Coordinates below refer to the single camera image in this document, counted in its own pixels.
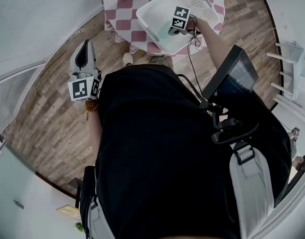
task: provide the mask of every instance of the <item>shoe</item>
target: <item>shoe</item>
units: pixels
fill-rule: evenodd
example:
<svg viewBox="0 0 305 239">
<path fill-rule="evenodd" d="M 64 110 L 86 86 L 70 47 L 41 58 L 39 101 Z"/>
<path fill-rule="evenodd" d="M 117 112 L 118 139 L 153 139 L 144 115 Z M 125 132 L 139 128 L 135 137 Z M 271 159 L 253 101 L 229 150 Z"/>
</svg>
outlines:
<svg viewBox="0 0 305 239">
<path fill-rule="evenodd" d="M 134 62 L 134 59 L 133 59 L 133 56 L 131 55 L 131 53 L 126 52 L 126 53 L 123 55 L 123 59 L 122 59 L 123 67 L 125 67 L 125 66 L 130 66 L 130 65 L 133 64 L 133 62 Z"/>
</svg>

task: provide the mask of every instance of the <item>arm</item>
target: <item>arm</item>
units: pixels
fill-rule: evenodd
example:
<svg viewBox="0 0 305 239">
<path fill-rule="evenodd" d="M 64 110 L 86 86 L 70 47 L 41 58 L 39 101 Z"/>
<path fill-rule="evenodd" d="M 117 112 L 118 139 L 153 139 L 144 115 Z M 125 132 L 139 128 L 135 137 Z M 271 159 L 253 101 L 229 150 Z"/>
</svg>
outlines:
<svg viewBox="0 0 305 239">
<path fill-rule="evenodd" d="M 296 171 L 300 171 L 301 168 L 305 168 L 305 159 L 300 156 L 297 156 L 293 160 L 292 166 L 296 169 Z"/>
<path fill-rule="evenodd" d="M 98 111 L 88 112 L 88 128 L 91 145 L 95 156 L 98 154 L 99 144 L 102 138 L 102 125 L 99 120 Z"/>
<path fill-rule="evenodd" d="M 198 19 L 196 27 L 202 33 L 209 49 L 212 62 L 218 70 L 225 58 L 228 56 L 231 48 L 229 48 L 227 44 L 212 30 L 206 21 Z"/>
</svg>

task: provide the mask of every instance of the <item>chair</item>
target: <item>chair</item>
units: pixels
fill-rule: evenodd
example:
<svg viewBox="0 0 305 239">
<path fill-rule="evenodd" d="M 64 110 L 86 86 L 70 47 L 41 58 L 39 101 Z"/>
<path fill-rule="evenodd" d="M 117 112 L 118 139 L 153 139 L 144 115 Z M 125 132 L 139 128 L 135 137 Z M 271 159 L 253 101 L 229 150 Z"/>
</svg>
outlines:
<svg viewBox="0 0 305 239">
<path fill-rule="evenodd" d="M 278 58 L 281 60 L 284 60 L 290 64 L 293 64 L 293 77 L 291 75 L 285 74 L 284 72 L 280 72 L 281 75 L 290 77 L 293 82 L 293 92 L 290 92 L 286 88 L 271 82 L 271 86 L 291 95 L 291 101 L 298 98 L 298 94 L 300 91 L 300 85 L 302 84 L 302 80 L 305 74 L 305 67 L 304 67 L 304 49 L 298 44 L 298 43 L 289 43 L 286 44 L 280 44 L 275 43 L 278 47 L 284 47 L 287 48 L 289 51 L 288 56 L 282 56 L 278 54 L 274 54 L 271 52 L 267 52 L 266 55 L 273 58 Z"/>
<path fill-rule="evenodd" d="M 284 48 L 289 49 L 290 55 L 288 57 L 284 57 L 284 56 L 281 56 L 278 54 L 267 52 L 266 53 L 267 56 L 285 60 L 290 64 L 297 64 L 299 62 L 299 60 L 301 59 L 301 57 L 303 56 L 304 49 L 301 46 L 299 46 L 297 43 L 292 44 L 292 43 L 287 42 L 286 44 L 280 44 L 280 43 L 276 42 L 275 45 L 278 47 L 284 47 Z"/>
</svg>

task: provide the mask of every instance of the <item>shoulder strap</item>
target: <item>shoulder strap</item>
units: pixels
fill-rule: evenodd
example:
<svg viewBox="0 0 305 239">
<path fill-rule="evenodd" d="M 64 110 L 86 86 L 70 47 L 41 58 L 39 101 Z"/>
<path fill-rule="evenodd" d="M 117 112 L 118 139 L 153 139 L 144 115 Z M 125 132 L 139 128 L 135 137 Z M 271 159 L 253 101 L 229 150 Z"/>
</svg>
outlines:
<svg viewBox="0 0 305 239">
<path fill-rule="evenodd" d="M 93 239 L 115 239 L 98 198 L 92 201 L 89 207 L 89 222 L 89 231 Z"/>
<path fill-rule="evenodd" d="M 268 163 L 250 145 L 235 151 L 230 159 L 230 175 L 237 202 L 241 239 L 253 236 L 274 206 Z"/>
</svg>

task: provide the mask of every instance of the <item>strap buckle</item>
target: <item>strap buckle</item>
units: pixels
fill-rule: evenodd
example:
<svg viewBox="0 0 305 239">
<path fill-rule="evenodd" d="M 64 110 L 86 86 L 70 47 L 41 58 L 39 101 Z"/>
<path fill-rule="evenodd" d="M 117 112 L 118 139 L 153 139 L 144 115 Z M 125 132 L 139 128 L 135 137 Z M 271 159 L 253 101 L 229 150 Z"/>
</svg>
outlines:
<svg viewBox="0 0 305 239">
<path fill-rule="evenodd" d="M 236 155 L 239 165 L 243 165 L 244 163 L 247 163 L 249 160 L 251 160 L 255 157 L 253 147 L 247 142 L 244 142 L 244 143 L 245 143 L 245 145 L 242 145 L 233 150 L 233 153 Z M 252 152 L 250 156 L 246 157 L 245 159 L 242 159 L 242 157 L 240 157 L 240 154 L 246 155 L 249 153 L 249 151 Z"/>
</svg>

